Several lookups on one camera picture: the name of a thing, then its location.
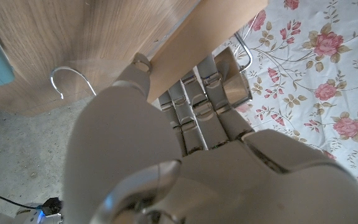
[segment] wooden panel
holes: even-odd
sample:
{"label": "wooden panel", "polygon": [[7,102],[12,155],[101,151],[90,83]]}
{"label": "wooden panel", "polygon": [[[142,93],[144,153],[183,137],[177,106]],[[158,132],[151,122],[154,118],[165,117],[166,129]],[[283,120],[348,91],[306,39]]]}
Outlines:
{"label": "wooden panel", "polygon": [[151,60],[153,102],[267,5],[267,0],[201,1]]}
{"label": "wooden panel", "polygon": [[0,0],[0,42],[16,76],[0,86],[0,109],[32,116],[89,96],[82,78],[59,72],[60,99],[48,75],[61,65],[79,69],[101,91],[136,52],[151,54],[197,2]]}

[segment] concrete floor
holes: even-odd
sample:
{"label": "concrete floor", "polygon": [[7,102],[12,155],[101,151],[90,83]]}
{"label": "concrete floor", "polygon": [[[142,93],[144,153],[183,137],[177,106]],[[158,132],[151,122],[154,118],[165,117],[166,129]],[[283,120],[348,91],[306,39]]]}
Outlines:
{"label": "concrete floor", "polygon": [[[62,197],[66,144],[75,119],[91,100],[32,118],[0,111],[0,195],[17,203]],[[17,209],[0,199],[0,213]]]}

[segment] metal wire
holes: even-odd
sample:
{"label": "metal wire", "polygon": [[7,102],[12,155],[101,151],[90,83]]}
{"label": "metal wire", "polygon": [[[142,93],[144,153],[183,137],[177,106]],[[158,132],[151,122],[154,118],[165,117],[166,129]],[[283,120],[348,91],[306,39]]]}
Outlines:
{"label": "metal wire", "polygon": [[72,71],[72,72],[75,72],[75,73],[79,74],[81,77],[83,77],[85,79],[85,81],[87,82],[88,86],[91,88],[93,94],[96,96],[96,93],[94,92],[94,90],[93,90],[91,84],[89,83],[88,79],[81,72],[75,70],[74,68],[70,68],[70,67],[67,67],[67,66],[61,66],[61,67],[57,67],[57,68],[53,69],[50,72],[50,82],[52,83],[52,86],[54,87],[54,89],[60,94],[61,99],[63,99],[63,93],[56,87],[55,83],[53,82],[53,76],[59,70],[69,70],[69,71]]}
{"label": "metal wire", "polygon": [[[244,38],[241,38],[241,35],[238,33],[238,31],[234,34],[234,36],[236,37],[236,39],[237,39],[238,42],[240,43],[240,46],[245,50],[245,52],[247,52],[247,55],[248,55],[248,57],[249,57],[249,62],[248,62],[248,64],[247,64],[247,65],[244,65],[243,67],[241,67],[241,71],[240,71],[240,72],[243,72],[243,71],[245,71],[246,69],[248,69],[248,68],[251,66],[252,62],[254,62],[254,58],[253,58],[253,56],[252,56],[250,50],[248,49],[246,43],[244,42],[244,40],[245,40],[246,37],[248,36],[248,34],[249,34],[249,32],[250,32],[252,26],[254,25],[254,22],[255,22],[256,18],[258,17],[258,15],[259,15],[259,12],[256,14],[254,20],[252,21],[251,25],[249,26],[248,31],[247,31],[247,33],[245,34]],[[237,53],[237,51],[239,50],[239,47],[240,47],[240,46],[238,46],[238,48],[234,51],[234,54]]]}

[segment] robotic hand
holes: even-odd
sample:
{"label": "robotic hand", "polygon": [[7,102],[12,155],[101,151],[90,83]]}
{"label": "robotic hand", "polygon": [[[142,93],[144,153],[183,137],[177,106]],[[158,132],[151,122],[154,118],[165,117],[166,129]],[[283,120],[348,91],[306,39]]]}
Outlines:
{"label": "robotic hand", "polygon": [[78,118],[68,146],[67,223],[358,223],[358,185],[334,161],[232,108],[212,56],[146,102],[137,54]]}

